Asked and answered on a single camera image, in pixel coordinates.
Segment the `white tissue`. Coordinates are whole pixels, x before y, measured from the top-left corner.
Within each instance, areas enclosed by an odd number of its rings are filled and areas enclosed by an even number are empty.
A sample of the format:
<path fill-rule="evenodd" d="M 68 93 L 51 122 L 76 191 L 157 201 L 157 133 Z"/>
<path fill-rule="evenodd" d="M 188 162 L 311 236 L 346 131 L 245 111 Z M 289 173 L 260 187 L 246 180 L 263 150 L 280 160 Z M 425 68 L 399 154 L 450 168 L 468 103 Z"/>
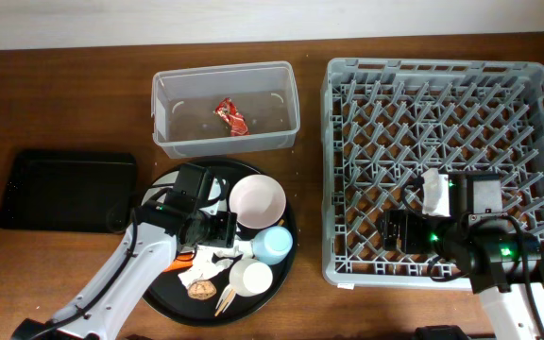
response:
<path fill-rule="evenodd" d="M 233 247 L 198 246 L 193 265 L 180 273 L 181 283 L 189 288 L 196 281 L 207 281 L 242 259 L 253 257 L 250 241 L 235 240 Z"/>

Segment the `light blue cup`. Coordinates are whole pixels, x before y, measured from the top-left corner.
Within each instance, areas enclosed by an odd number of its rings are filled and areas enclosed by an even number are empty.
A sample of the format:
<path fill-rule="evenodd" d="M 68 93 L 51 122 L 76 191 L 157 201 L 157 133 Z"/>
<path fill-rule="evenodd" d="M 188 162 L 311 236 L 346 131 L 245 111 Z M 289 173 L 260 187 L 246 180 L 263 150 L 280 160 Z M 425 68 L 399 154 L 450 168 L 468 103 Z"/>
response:
<path fill-rule="evenodd" d="M 252 240 L 254 258 L 267 265 L 282 262 L 293 246 L 293 237 L 287 228 L 274 226 L 259 232 Z"/>

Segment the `red snack wrapper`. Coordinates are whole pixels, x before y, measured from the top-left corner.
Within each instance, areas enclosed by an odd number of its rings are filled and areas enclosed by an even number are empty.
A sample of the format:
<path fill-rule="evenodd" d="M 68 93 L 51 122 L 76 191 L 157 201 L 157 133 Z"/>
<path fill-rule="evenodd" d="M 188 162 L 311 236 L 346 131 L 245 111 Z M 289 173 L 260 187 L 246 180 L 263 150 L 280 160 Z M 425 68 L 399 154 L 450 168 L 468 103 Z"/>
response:
<path fill-rule="evenodd" d="M 245 117 L 238 111 L 232 100 L 224 98 L 215 108 L 214 113 L 230 128 L 230 135 L 247 136 L 249 134 Z"/>

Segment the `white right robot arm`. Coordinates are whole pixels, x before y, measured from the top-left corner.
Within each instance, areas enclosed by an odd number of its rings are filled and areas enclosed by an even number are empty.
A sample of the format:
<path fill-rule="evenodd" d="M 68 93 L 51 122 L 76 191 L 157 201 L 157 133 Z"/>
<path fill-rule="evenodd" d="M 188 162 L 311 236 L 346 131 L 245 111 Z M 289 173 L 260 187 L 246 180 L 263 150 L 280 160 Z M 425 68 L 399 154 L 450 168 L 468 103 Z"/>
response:
<path fill-rule="evenodd" d="M 422 190 L 422 207 L 381 214 L 383 248 L 430 256 L 434 282 L 468 279 L 496 338 L 544 339 L 544 252 L 504 209 L 499 175 L 431 168 L 400 192 L 411 187 Z"/>

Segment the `grey dishwasher rack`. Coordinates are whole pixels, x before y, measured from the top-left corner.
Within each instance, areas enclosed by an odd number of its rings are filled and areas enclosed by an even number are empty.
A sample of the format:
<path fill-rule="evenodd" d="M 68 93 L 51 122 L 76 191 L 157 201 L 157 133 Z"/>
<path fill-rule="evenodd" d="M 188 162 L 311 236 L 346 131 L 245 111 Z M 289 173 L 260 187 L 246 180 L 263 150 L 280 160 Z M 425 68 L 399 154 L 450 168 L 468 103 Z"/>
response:
<path fill-rule="evenodd" d="M 382 247 L 378 218 L 424 171 L 500 176 L 504 209 L 544 250 L 544 66 L 331 60 L 321 88 L 322 274 L 335 286 L 434 289 L 428 255 Z"/>

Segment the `grey plate with food scraps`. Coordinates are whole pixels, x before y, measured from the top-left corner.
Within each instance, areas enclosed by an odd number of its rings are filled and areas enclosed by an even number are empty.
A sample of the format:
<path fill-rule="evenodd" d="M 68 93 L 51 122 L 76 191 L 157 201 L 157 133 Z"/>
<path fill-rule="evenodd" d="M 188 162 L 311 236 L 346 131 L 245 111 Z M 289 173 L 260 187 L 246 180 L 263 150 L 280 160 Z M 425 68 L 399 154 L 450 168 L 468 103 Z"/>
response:
<path fill-rule="evenodd" d="M 145 192 L 140 204 L 146 203 L 146 201 L 160 189 L 171 187 L 175 183 L 178 173 L 179 171 L 173 171 L 155 180 L 151 187 Z M 201 211 L 210 215 L 215 215 L 218 212 L 226 212 L 228 210 L 227 199 L 225 198 L 225 194 L 222 193 L 223 186 L 226 184 L 228 184 L 228 182 L 225 179 L 223 179 L 222 182 L 219 182 L 217 179 L 213 181 L 209 199 L 217 198 L 217 201 L 212 205 L 201 208 Z"/>

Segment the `orange carrot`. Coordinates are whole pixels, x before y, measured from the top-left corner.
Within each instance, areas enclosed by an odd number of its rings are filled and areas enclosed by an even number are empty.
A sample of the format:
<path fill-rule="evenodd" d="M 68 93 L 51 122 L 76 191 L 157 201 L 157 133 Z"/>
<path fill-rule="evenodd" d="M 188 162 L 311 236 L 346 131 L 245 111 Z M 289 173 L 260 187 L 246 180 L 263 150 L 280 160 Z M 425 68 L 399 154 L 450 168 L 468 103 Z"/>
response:
<path fill-rule="evenodd" d="M 180 254 L 167 268 L 164 269 L 164 272 L 189 268 L 193 265 L 193 260 L 194 257 L 190 254 Z"/>

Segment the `pink bowl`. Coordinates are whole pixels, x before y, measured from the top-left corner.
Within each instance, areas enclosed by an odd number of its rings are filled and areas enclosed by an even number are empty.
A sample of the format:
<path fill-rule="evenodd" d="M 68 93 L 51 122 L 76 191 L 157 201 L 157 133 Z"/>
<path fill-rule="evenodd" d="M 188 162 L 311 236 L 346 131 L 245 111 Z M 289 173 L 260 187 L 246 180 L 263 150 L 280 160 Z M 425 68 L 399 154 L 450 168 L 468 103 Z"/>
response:
<path fill-rule="evenodd" d="M 283 188 L 266 175 L 240 179 L 229 194 L 229 209 L 237 215 L 237 222 L 253 230 L 273 226 L 283 216 L 286 205 Z"/>

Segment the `clear plastic bin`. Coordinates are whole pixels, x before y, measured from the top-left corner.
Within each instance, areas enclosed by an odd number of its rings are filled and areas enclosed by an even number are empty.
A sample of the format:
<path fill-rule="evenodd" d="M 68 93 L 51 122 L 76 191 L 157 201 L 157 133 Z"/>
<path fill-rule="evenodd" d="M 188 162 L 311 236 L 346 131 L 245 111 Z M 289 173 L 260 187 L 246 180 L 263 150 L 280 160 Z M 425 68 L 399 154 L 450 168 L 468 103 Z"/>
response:
<path fill-rule="evenodd" d="M 232 137 L 214 113 L 227 97 L 245 117 L 247 136 Z M 151 117 L 153 141 L 171 159 L 289 148 L 300 129 L 293 68 L 269 61 L 158 72 Z"/>

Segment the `round black serving tray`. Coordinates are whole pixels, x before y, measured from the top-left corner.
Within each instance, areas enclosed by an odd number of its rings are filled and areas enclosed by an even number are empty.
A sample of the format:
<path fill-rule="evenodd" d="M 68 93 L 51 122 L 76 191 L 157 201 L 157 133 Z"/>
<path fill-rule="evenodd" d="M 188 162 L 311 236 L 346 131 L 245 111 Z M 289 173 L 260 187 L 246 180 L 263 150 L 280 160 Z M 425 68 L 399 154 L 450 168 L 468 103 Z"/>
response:
<path fill-rule="evenodd" d="M 232 158 L 203 157 L 188 162 L 209 168 L 215 175 L 228 180 L 230 189 L 244 177 L 256 174 L 267 175 L 251 164 Z M 157 178 L 153 184 L 174 182 L 175 180 L 167 175 L 175 175 L 180 166 L 185 163 L 175 166 Z M 217 309 L 215 305 L 222 295 L 220 291 L 223 291 L 230 283 L 230 269 L 222 271 L 211 279 L 217 293 L 214 297 L 206 300 L 198 300 L 188 296 L 186 288 L 179 279 L 179 274 L 183 274 L 187 269 L 180 269 L 161 273 L 145 291 L 144 301 L 160 314 L 178 323 L 195 327 L 227 325 L 252 315 L 281 289 L 296 257 L 298 229 L 295 214 L 288 200 L 281 219 L 284 220 L 282 226 L 289 230 L 292 235 L 293 245 L 280 263 L 271 266 L 273 280 L 270 288 L 265 292 L 254 297 L 240 297 L 237 294 L 225 312 L 219 316 L 214 316 Z"/>

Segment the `walnut shell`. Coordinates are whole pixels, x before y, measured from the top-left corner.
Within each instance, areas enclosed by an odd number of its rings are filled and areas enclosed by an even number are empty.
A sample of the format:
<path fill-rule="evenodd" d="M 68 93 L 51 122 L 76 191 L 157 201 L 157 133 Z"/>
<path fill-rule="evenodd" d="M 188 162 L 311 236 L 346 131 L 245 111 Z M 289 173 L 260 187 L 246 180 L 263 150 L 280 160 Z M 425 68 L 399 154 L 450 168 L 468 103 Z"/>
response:
<path fill-rule="evenodd" d="M 210 280 L 196 280 L 188 288 L 189 298 L 206 300 L 212 298 L 217 293 L 217 289 Z"/>

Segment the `white plastic fork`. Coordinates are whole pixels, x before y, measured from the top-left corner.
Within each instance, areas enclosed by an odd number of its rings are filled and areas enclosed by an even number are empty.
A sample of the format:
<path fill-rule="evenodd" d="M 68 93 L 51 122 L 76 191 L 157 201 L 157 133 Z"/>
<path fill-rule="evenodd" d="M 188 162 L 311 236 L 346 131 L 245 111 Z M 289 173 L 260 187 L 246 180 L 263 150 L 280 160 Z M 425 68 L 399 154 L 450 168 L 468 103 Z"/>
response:
<path fill-rule="evenodd" d="M 233 302 L 235 295 L 236 293 L 233 287 L 228 284 L 222 291 L 222 294 L 216 303 L 214 315 L 220 315 L 221 313 L 224 313 Z"/>

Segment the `white cup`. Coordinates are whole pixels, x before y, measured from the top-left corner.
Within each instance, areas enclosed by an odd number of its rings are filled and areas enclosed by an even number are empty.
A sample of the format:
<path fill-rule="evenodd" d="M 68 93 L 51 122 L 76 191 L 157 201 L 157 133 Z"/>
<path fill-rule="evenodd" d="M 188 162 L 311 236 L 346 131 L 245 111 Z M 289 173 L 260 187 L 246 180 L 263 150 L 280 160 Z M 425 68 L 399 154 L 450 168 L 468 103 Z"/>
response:
<path fill-rule="evenodd" d="M 273 282 L 273 273 L 266 264 L 255 259 L 235 263 L 229 272 L 229 285 L 240 297 L 254 297 L 266 292 Z"/>

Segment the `wooden chopstick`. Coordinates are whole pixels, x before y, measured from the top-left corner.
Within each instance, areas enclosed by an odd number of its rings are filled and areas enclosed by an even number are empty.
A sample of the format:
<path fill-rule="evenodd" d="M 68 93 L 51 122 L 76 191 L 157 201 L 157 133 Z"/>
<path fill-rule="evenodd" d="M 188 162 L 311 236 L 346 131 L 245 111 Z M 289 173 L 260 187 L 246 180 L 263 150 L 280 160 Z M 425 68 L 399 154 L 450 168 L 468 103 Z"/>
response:
<path fill-rule="evenodd" d="M 279 264 L 293 244 L 291 233 L 283 224 L 281 219 L 278 225 L 259 231 L 249 241 L 250 256 L 247 254 L 231 267 L 229 285 L 216 304 L 215 316 L 224 313 L 236 297 L 254 297 L 271 287 L 274 279 L 271 266 Z"/>

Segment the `black rectangular tray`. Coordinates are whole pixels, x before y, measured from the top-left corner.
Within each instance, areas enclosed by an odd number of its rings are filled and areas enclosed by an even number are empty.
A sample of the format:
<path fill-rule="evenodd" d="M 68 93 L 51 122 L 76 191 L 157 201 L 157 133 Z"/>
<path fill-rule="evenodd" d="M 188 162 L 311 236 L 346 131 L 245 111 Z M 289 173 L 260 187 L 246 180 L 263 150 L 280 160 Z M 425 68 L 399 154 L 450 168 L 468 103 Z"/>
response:
<path fill-rule="evenodd" d="M 137 172 L 129 153 L 23 150 L 4 190 L 0 228 L 120 231 L 128 225 Z"/>

